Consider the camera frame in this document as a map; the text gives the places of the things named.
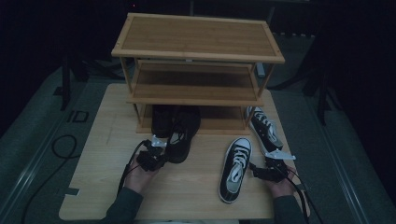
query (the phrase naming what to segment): white shoelace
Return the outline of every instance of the white shoelace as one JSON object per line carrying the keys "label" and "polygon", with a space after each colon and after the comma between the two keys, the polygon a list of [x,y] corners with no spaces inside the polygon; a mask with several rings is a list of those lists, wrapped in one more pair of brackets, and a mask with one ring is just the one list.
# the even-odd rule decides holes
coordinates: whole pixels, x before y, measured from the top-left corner
{"label": "white shoelace", "polygon": [[263,113],[261,112],[255,112],[254,115],[259,121],[263,122],[267,127],[269,126],[269,138],[271,141],[275,142],[277,141],[276,137],[276,126],[273,122],[271,122]]}
{"label": "white shoelace", "polygon": [[243,147],[236,147],[233,155],[233,169],[230,172],[231,181],[238,182],[242,177],[243,169],[247,165],[249,151]]}

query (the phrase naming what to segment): dark background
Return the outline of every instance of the dark background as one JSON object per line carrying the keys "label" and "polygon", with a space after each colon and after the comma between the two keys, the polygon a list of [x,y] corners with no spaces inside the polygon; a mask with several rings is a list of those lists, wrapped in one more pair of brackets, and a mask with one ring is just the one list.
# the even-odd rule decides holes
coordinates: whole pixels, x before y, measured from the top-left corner
{"label": "dark background", "polygon": [[[329,74],[341,106],[396,202],[396,5],[391,0],[204,1],[194,14],[266,20],[286,36],[314,35],[302,64]],[[0,5],[0,135],[67,55],[78,80],[89,78],[77,56],[111,60],[127,12],[189,15],[189,0],[3,0]]]}

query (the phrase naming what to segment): black and white sneaker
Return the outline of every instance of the black and white sneaker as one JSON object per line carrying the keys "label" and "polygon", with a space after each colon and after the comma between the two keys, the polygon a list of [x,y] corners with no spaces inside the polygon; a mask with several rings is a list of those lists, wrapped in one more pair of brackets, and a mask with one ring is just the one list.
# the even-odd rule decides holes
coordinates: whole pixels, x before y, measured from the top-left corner
{"label": "black and white sneaker", "polygon": [[246,138],[237,138],[228,148],[219,185],[219,196],[224,203],[233,203],[238,197],[251,154],[252,147]]}
{"label": "black and white sneaker", "polygon": [[[250,114],[251,108],[251,106],[247,108],[245,113],[246,118]],[[249,126],[259,138],[259,143],[264,155],[266,152],[272,152],[277,149],[282,150],[283,143],[277,137],[275,122],[268,119],[259,107],[255,108]]]}

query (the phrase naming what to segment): black shoe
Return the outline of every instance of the black shoe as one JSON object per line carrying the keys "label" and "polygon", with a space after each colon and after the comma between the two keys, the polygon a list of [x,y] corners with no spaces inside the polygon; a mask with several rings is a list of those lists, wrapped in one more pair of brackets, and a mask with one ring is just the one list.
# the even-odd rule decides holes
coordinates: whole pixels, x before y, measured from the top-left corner
{"label": "black shoe", "polygon": [[172,129],[173,105],[153,105],[151,132],[159,138],[167,138]]}
{"label": "black shoe", "polygon": [[171,136],[166,143],[165,154],[168,161],[181,163],[187,159],[191,140],[201,125],[201,113],[198,106],[182,105],[177,112]]}
{"label": "black shoe", "polygon": [[[251,106],[247,108],[245,113],[246,117],[248,117],[250,111]],[[255,108],[249,126],[259,138],[259,143],[264,155],[266,152],[272,152],[276,149],[282,150],[283,143],[277,137],[275,122],[269,120],[259,107]]]}
{"label": "black shoe", "polygon": [[224,203],[233,203],[238,197],[251,154],[252,147],[246,138],[237,138],[228,148],[219,186],[219,196]]}

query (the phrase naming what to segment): human hand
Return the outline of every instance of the human hand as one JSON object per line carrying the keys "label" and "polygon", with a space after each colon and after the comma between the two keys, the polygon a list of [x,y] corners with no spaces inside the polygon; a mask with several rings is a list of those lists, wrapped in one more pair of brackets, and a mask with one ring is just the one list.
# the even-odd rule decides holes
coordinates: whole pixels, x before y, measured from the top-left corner
{"label": "human hand", "polygon": [[137,193],[142,191],[149,185],[151,179],[158,174],[160,170],[156,171],[145,171],[136,161],[138,155],[134,156],[134,160],[131,163],[130,173],[125,177],[124,187],[132,189]]}
{"label": "human hand", "polygon": [[[292,180],[294,178],[294,173],[296,172],[296,169],[288,166],[288,170],[289,170],[288,178]],[[269,180],[264,180],[264,183],[271,191],[273,198],[286,196],[286,195],[293,195],[295,191],[294,186],[286,178],[279,181],[278,183]]]}

